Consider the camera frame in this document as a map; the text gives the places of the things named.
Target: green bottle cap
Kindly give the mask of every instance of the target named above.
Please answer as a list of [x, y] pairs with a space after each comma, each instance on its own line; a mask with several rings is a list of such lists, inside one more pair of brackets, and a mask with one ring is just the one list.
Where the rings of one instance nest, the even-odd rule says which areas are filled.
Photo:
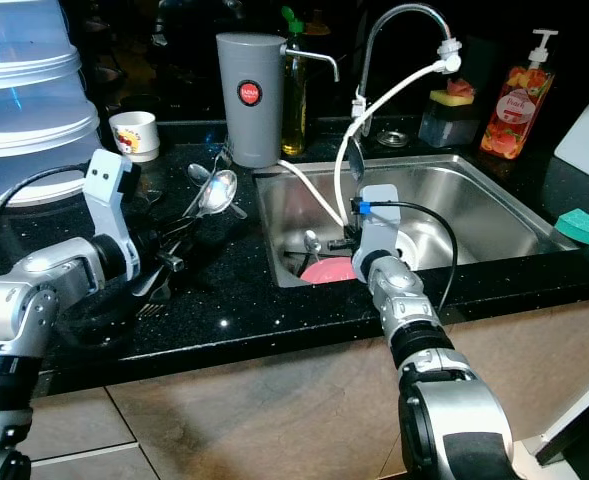
[[305, 24], [296, 18], [294, 14], [294, 10], [290, 7], [283, 7], [281, 8], [281, 14], [287, 20], [287, 24], [289, 26], [290, 33], [302, 33], [303, 29], [305, 28]]

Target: orange soap bottle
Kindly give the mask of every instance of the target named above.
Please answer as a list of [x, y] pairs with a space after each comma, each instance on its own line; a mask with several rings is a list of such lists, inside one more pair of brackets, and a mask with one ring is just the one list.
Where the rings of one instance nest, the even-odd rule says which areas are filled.
[[530, 52], [528, 67], [516, 65], [510, 70], [481, 141], [481, 150], [508, 160], [521, 153], [554, 79], [542, 64], [547, 60], [547, 40], [558, 32], [534, 33], [543, 35], [543, 40]]

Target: black cable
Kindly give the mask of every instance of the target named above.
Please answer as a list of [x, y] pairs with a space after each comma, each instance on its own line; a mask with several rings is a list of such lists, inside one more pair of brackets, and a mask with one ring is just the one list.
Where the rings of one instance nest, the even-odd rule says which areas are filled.
[[81, 163], [78, 165], [65, 165], [62, 167], [55, 167], [55, 168], [50, 168], [48, 170], [43, 170], [42, 172], [35, 173], [31, 177], [27, 177], [25, 180], [22, 180], [21, 182], [17, 183], [11, 189], [9, 189], [7, 192], [5, 192], [3, 194], [3, 196], [1, 197], [1, 200], [0, 200], [0, 217], [1, 217], [1, 214], [3, 213], [3, 210], [5, 209], [5, 207], [9, 203], [9, 201], [12, 199], [12, 197], [14, 197], [14, 195], [16, 195], [18, 192], [20, 192], [23, 189], [23, 187], [26, 187], [27, 185], [29, 185], [31, 183], [41, 180], [42, 178], [49, 177], [50, 175], [54, 175], [57, 173], [71, 172], [71, 171], [79, 170], [85, 174], [85, 173], [87, 173], [87, 166], [88, 166], [87, 163]]
[[437, 220], [443, 228], [447, 231], [447, 234], [450, 237], [450, 242], [452, 243], [452, 265], [450, 267], [450, 276], [447, 279], [447, 285], [445, 286], [445, 290], [443, 290], [443, 296], [441, 296], [441, 301], [438, 305], [438, 309], [436, 310], [437, 313], [441, 313], [443, 306], [445, 305], [445, 300], [447, 299], [447, 295], [450, 293], [450, 289], [452, 288], [452, 283], [454, 282], [454, 277], [456, 276], [456, 266], [458, 265], [458, 243], [456, 241], [456, 235], [454, 235], [454, 230], [450, 227], [450, 224], [447, 223], [443, 217], [441, 217], [438, 213], [434, 210], [430, 210], [423, 205], [418, 205], [416, 203], [409, 203], [409, 202], [363, 202], [369, 204], [371, 207], [401, 207], [401, 208], [412, 208], [414, 210], [418, 210], [419, 212], [427, 213], [435, 220]]

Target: red label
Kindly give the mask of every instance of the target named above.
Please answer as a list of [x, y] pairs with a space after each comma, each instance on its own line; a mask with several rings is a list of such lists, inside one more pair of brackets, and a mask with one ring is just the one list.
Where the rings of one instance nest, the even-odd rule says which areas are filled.
[[251, 80], [244, 80], [238, 85], [238, 97], [243, 104], [253, 107], [261, 101], [262, 92], [258, 83]]

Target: stacked plastic containers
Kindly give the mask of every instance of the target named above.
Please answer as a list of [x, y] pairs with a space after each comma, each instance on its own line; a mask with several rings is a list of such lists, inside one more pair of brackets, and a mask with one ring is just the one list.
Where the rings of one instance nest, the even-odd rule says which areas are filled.
[[[85, 162], [100, 147], [80, 66], [58, 0], [0, 0], [0, 198], [24, 178]], [[82, 186], [80, 172], [53, 175], [10, 205], [51, 202]]]

